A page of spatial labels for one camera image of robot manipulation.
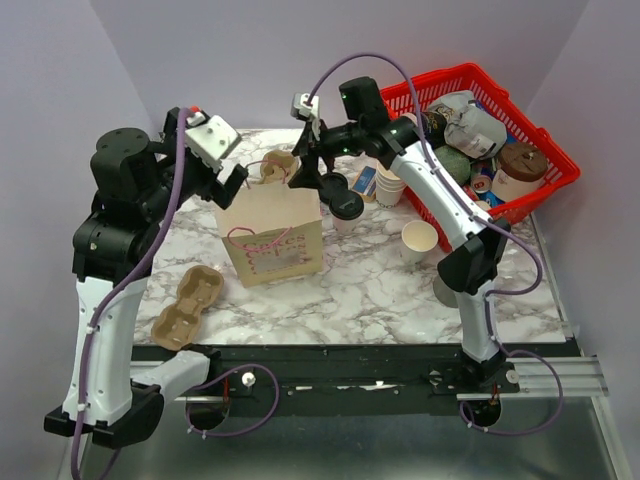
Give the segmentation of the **black coffee cup lid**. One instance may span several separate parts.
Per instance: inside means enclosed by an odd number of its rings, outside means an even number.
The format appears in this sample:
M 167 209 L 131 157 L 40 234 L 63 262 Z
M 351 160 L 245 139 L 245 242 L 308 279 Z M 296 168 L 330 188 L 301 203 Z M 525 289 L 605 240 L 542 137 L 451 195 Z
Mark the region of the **black coffee cup lid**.
M 356 192 L 351 190 L 340 191 L 331 197 L 329 210 L 337 219 L 355 220 L 364 212 L 364 201 Z

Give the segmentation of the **pink paper bag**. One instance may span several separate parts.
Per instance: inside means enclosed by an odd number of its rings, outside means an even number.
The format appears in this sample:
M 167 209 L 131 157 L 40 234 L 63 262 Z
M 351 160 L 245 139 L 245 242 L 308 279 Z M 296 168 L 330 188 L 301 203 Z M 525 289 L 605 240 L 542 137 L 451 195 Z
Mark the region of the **pink paper bag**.
M 214 208 L 218 233 L 241 284 L 253 287 L 323 269 L 319 195 L 284 180 L 252 184 Z

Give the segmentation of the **white paper cup stack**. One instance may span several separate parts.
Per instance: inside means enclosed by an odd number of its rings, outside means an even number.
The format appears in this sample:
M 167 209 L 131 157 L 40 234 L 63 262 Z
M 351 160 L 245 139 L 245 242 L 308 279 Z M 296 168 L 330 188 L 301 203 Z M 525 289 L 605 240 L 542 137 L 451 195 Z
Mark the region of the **white paper cup stack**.
M 375 181 L 377 203 L 383 208 L 396 206 L 403 195 L 406 183 L 380 162 L 376 164 Z

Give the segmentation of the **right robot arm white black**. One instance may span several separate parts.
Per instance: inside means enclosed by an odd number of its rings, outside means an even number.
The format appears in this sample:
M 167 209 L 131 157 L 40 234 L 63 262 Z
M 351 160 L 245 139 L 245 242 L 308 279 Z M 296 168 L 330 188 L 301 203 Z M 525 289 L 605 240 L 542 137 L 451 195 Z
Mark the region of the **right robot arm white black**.
M 294 95 L 291 115 L 304 121 L 305 127 L 294 147 L 301 165 L 288 185 L 320 190 L 320 163 L 332 169 L 340 156 L 366 154 L 409 187 L 435 217 L 452 247 L 437 269 L 455 293 L 463 327 L 460 379 L 467 389 L 483 391 L 494 383 L 505 361 L 484 296 L 494 285 L 510 226 L 503 220 L 493 221 L 466 196 L 431 147 L 422 144 L 419 126 L 407 117 L 390 117 L 373 78 L 345 82 L 339 91 L 348 121 L 333 128 L 320 118 L 318 97 Z

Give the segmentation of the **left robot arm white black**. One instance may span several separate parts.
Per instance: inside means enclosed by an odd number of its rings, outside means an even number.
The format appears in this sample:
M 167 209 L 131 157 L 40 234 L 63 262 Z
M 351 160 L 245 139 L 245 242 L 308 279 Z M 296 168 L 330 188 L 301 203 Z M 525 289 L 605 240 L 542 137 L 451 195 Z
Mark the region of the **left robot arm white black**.
M 153 259 L 173 216 L 198 196 L 229 207 L 247 178 L 224 160 L 240 134 L 222 117 L 171 109 L 162 136 L 121 127 L 96 142 L 90 168 L 97 190 L 87 219 L 73 236 L 78 295 L 75 363 L 64 402 L 44 420 L 47 432 L 118 450 L 147 440 L 167 403 L 194 388 L 214 393 L 222 380 L 217 352 L 188 345 L 144 375 L 130 360 L 139 305 Z

